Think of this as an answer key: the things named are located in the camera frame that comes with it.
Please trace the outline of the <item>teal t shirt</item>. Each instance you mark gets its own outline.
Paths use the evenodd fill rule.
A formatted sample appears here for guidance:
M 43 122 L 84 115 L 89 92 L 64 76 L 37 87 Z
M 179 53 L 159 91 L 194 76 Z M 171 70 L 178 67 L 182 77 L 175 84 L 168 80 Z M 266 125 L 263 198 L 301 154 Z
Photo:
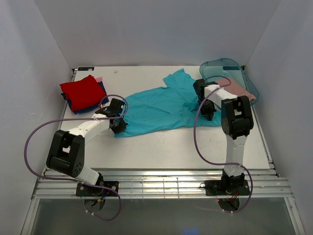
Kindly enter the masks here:
M 163 78 L 164 87 L 126 97 L 129 109 L 124 116 L 126 130 L 115 138 L 128 138 L 157 131 L 194 126 L 199 108 L 195 80 L 180 69 Z

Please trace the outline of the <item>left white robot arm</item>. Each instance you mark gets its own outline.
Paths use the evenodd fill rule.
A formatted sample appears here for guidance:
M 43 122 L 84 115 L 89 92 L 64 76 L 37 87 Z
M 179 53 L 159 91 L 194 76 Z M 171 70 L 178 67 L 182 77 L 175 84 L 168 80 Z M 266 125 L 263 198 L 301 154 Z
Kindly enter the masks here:
M 80 125 L 55 132 L 46 166 L 82 183 L 100 186 L 102 175 L 85 165 L 85 147 L 104 131 L 124 132 L 128 124 L 123 116 L 127 110 L 127 102 L 113 98 L 108 106 L 98 109 Z

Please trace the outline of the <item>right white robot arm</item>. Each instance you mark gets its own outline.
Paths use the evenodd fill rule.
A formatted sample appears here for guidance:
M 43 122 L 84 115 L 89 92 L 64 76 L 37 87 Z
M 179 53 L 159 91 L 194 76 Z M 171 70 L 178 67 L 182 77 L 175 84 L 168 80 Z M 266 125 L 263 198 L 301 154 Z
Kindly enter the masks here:
M 197 126 L 199 115 L 211 121 L 216 113 L 216 107 L 221 110 L 221 127 L 226 136 L 226 161 L 223 166 L 221 179 L 215 184 L 220 190 L 235 191 L 245 183 L 243 168 L 244 148 L 254 122 L 249 98 L 238 96 L 226 91 L 231 80 L 225 85 L 217 82 L 206 82 L 205 79 L 196 80 L 193 88 L 198 96 L 199 108 L 196 114 L 194 128 Z

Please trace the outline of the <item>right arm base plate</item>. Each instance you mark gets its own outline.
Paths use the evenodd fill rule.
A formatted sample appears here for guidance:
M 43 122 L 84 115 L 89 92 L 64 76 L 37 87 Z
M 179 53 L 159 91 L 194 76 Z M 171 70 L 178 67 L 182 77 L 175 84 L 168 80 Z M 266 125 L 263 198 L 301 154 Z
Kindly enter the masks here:
M 250 194 L 247 180 L 236 186 L 223 186 L 221 180 L 207 180 L 200 184 L 200 188 L 205 190 L 206 196 L 248 196 Z

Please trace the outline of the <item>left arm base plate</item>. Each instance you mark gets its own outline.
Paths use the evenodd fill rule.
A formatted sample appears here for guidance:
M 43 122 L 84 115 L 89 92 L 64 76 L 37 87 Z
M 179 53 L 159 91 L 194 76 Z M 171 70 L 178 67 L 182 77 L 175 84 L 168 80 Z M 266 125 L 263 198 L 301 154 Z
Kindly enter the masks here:
M 118 192 L 119 182 L 118 181 L 104 181 L 103 186 Z M 111 190 L 90 187 L 81 183 L 77 185 L 75 195 L 79 197 L 116 196 L 116 194 L 113 193 Z

